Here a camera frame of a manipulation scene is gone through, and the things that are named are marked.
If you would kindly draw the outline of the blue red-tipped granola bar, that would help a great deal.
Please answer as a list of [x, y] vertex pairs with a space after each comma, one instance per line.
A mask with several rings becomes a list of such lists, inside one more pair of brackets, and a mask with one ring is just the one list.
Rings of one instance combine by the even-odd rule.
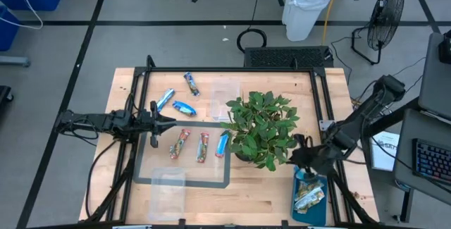
[[222, 157], [225, 156], [228, 139], [229, 139], [228, 132], [226, 132], [225, 134], [222, 134], [220, 136], [219, 141], [218, 141], [218, 145], [217, 145], [217, 148], [216, 148], [216, 153], [215, 153], [216, 157], [222, 158]]

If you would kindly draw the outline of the black aluminium frame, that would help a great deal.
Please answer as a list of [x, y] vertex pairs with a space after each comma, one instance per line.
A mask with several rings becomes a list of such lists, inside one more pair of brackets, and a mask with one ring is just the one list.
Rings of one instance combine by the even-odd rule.
[[[237, 80], [240, 84], [240, 94], [248, 97], [248, 92], [273, 91], [277, 97], [291, 99], [290, 105], [297, 107], [300, 120], [296, 122], [295, 130], [302, 134], [311, 135], [315, 142], [319, 142], [320, 134], [318, 119], [314, 108], [313, 90], [309, 73], [288, 71], [263, 71], [250, 68], [193, 68], [194, 81], [199, 90], [200, 97], [189, 95], [189, 88], [183, 79], [182, 72], [188, 68], [175, 70], [175, 68], [157, 68], [150, 74], [147, 89], [146, 109], [149, 109], [150, 100], [158, 99], [167, 88], [176, 90], [175, 99], [188, 99], [189, 105], [194, 105], [197, 116], [195, 120], [212, 121], [210, 109], [211, 93], [205, 90], [212, 88], [212, 83], [224, 79]], [[132, 87], [132, 79], [135, 68], [117, 68], [111, 78], [111, 88], [105, 112], [123, 109], [125, 100]], [[325, 78], [328, 83], [328, 91], [335, 120], [344, 120], [352, 112], [350, 93], [345, 81], [345, 73], [342, 68], [326, 68]], [[91, 189], [89, 191], [89, 207], [91, 214], [105, 199], [112, 188], [114, 172], [120, 145], [118, 142], [112, 146], [96, 163], [92, 173]], [[186, 225], [261, 225], [269, 227], [276, 225], [281, 227], [281, 221], [288, 221], [290, 226], [306, 225], [292, 219], [290, 215], [290, 202], [293, 183], [293, 166], [276, 165], [276, 171], [258, 169], [249, 163], [240, 161], [235, 155], [230, 156], [230, 182], [225, 188], [187, 187], [185, 213], [183, 218]], [[195, 175], [214, 175], [215, 171], [206, 166], [210, 162], [224, 162], [209, 154], [205, 163], [197, 163], [190, 160]], [[344, 163], [347, 184], [351, 191], [359, 194], [358, 202], [366, 212], [376, 220], [379, 220], [373, 189], [371, 187], [369, 173], [366, 166], [354, 163]], [[129, 200], [125, 222], [127, 224], [175, 224], [177, 221], [155, 222], [149, 220], [150, 201], [152, 200], [151, 185], [131, 182]]]

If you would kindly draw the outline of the clear plastic container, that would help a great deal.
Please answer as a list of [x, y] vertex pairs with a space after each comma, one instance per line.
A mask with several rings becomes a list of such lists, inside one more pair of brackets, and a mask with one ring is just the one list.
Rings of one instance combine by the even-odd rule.
[[155, 168], [149, 202], [149, 219], [177, 221], [185, 212], [185, 170], [178, 167]]
[[228, 101], [240, 95], [240, 83], [235, 81], [218, 81], [211, 86], [211, 117], [214, 121], [229, 121]]

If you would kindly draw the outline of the grey desk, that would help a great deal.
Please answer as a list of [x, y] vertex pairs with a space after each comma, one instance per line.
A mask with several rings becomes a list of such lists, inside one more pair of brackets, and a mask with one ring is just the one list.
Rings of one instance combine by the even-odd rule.
[[423, 139], [436, 144], [444, 144], [451, 149], [451, 125], [437, 118], [427, 116], [411, 109], [404, 112], [397, 158], [409, 166], [396, 161], [394, 167], [395, 179], [418, 190], [434, 199], [451, 205], [451, 186], [442, 185], [450, 192], [441, 189], [433, 183], [413, 174], [412, 140]]
[[451, 64], [439, 59], [439, 44], [443, 40], [440, 33], [429, 37], [418, 103], [421, 108], [451, 120]]

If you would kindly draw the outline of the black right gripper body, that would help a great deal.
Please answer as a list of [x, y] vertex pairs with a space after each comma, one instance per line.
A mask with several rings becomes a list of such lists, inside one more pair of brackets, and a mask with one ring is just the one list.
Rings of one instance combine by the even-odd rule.
[[311, 151], [303, 151], [306, 170], [319, 175], [328, 175], [333, 171], [334, 163], [340, 158], [340, 150], [332, 144], [322, 144]]

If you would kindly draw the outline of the black floor fan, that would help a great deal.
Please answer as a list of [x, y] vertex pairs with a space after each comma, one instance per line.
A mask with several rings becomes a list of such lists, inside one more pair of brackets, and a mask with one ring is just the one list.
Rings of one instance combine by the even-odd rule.
[[[394, 37], [400, 24], [404, 0], [377, 0], [370, 21], [364, 26], [352, 31], [351, 49], [371, 65], [379, 64], [381, 52]], [[355, 48], [355, 39], [362, 31], [367, 30], [367, 44], [378, 52], [377, 61], [372, 61]]]

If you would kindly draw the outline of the white printed sign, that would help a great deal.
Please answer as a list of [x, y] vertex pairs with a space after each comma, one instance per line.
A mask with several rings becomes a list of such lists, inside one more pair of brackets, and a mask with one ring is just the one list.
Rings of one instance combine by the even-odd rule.
[[380, 132], [371, 137], [371, 167], [380, 171], [392, 171], [397, 153], [399, 134]]

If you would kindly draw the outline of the dark blue granola bar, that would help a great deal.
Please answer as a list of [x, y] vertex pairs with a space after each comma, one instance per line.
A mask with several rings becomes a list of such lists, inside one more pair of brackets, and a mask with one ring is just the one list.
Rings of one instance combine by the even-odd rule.
[[193, 78], [191, 72], [186, 72], [183, 75], [183, 77], [187, 81], [187, 84], [188, 84], [188, 86], [190, 88], [191, 93], [194, 96], [198, 97], [200, 95], [200, 92], [199, 92], [199, 90], [198, 90], [198, 88], [197, 88], [197, 86], [195, 84], [195, 81], [194, 81], [194, 78]]

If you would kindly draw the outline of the green granola bar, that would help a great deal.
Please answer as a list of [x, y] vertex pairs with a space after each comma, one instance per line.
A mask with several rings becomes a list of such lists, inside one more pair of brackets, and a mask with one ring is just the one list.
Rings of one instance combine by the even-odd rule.
[[319, 180], [313, 182], [299, 181], [295, 194], [295, 201], [297, 202], [318, 187], [323, 187], [323, 183]]
[[320, 187], [312, 190], [303, 190], [295, 198], [294, 210], [297, 213], [307, 213], [308, 209], [317, 205], [325, 194]]

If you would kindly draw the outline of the grey metal bar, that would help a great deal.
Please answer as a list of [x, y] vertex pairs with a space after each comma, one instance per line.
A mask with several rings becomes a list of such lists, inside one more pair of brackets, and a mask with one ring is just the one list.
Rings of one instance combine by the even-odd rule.
[[29, 67], [30, 61], [27, 57], [19, 56], [0, 56], [0, 65]]

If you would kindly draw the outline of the teal plastic tray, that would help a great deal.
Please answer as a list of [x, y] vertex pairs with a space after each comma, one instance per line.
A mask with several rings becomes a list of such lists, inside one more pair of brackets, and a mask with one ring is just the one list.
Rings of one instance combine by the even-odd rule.
[[323, 176], [316, 176], [312, 181], [321, 181], [323, 183], [323, 187], [321, 189], [323, 190], [323, 193], [325, 194], [325, 197], [315, 206], [312, 206], [308, 209], [307, 213], [297, 213], [294, 210], [294, 204], [295, 204], [295, 194], [297, 191], [297, 187], [299, 185], [299, 180], [295, 178], [295, 168], [293, 169], [294, 176], [293, 176], [293, 185], [292, 185], [292, 201], [291, 201], [291, 217], [293, 220], [300, 222], [300, 223], [306, 223], [309, 225], [317, 225], [317, 226], [324, 226], [327, 222], [327, 213], [328, 213], [328, 184], [327, 184], [327, 178]]

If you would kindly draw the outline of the blue and white granola bar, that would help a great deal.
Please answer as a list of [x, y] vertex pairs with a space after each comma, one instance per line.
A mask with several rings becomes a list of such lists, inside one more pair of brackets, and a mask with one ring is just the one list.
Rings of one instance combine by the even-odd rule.
[[174, 94], [175, 94], [175, 90], [172, 88], [167, 89], [164, 92], [163, 96], [156, 103], [158, 112], [160, 112], [163, 109], [163, 107], [173, 97]]

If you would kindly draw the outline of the red granola bar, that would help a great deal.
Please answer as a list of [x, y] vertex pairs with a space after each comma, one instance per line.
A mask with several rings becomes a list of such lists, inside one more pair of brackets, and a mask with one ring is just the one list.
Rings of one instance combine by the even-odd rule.
[[197, 148], [197, 163], [204, 163], [207, 155], [209, 134], [206, 132], [200, 133], [199, 144]]
[[188, 129], [182, 129], [176, 143], [170, 148], [170, 158], [177, 159], [180, 155], [181, 150], [183, 149], [184, 143], [187, 138], [190, 136], [190, 131]]

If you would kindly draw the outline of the black perforated computer case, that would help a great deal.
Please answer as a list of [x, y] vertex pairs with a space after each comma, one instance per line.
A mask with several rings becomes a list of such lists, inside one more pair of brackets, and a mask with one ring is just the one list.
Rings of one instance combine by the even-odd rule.
[[333, 55], [326, 46], [254, 47], [245, 49], [245, 67], [333, 68]]

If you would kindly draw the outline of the white trash bin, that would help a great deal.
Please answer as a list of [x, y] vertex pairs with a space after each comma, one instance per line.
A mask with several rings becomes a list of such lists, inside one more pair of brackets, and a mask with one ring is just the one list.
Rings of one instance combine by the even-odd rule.
[[305, 40], [330, 0], [285, 0], [282, 23], [291, 42]]

